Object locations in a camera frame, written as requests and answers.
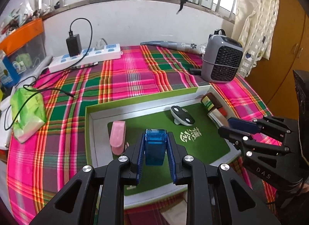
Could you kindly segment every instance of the blue transparent container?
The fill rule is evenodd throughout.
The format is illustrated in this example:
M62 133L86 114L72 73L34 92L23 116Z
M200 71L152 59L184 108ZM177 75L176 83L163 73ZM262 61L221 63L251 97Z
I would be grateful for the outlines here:
M164 129L146 129L145 157L147 166L162 166L167 145L167 131Z

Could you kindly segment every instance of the plaid tablecloth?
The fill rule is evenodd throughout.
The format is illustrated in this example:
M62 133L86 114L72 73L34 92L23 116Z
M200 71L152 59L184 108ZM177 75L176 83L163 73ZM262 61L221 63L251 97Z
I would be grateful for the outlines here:
M200 57L154 46L122 47L121 59L100 63L93 68L59 75L50 83L70 91L69 98L58 91L43 93L47 123L24 144L13 137L7 163L7 185L13 215L19 224L29 224L43 206L87 162L85 155L85 107L112 100L163 91L206 85L192 76L188 68L198 68ZM40 80L44 83L49 77ZM229 84L214 85L238 117L251 120L270 114L256 93L240 77ZM276 143L267 137L262 142ZM241 166L233 163L247 184L256 187L268 201L274 189L253 179ZM127 224L167 224L159 209L178 201L182 195L146 207L126 211Z

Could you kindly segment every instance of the pink eyeglass case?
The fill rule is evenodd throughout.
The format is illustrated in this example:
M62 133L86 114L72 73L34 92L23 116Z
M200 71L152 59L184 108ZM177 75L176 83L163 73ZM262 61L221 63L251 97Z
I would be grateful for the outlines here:
M112 147L112 153L120 155L125 149L125 137L126 137L126 122L114 121L112 125L111 136L109 138L109 144Z

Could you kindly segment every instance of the cabinet handle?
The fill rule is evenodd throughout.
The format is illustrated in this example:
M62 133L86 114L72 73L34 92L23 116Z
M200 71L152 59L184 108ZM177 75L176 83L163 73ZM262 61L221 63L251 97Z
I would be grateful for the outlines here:
M297 55L297 58L299 58L299 57L300 57L301 53L302 53L302 48L300 48L300 49L299 49L299 51L298 51L298 55Z
M298 44L296 44L296 45L295 45L294 50L293 50L293 52L292 52L293 54L295 54L295 53L296 53L296 49L297 49L297 47L298 47Z

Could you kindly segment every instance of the black plug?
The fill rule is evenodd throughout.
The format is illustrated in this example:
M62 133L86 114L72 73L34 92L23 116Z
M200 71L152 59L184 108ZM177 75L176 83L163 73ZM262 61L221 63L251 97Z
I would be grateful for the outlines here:
M69 37L66 39L66 45L68 46L70 57L78 56L81 54L81 42L79 34L73 35L73 31L70 29Z

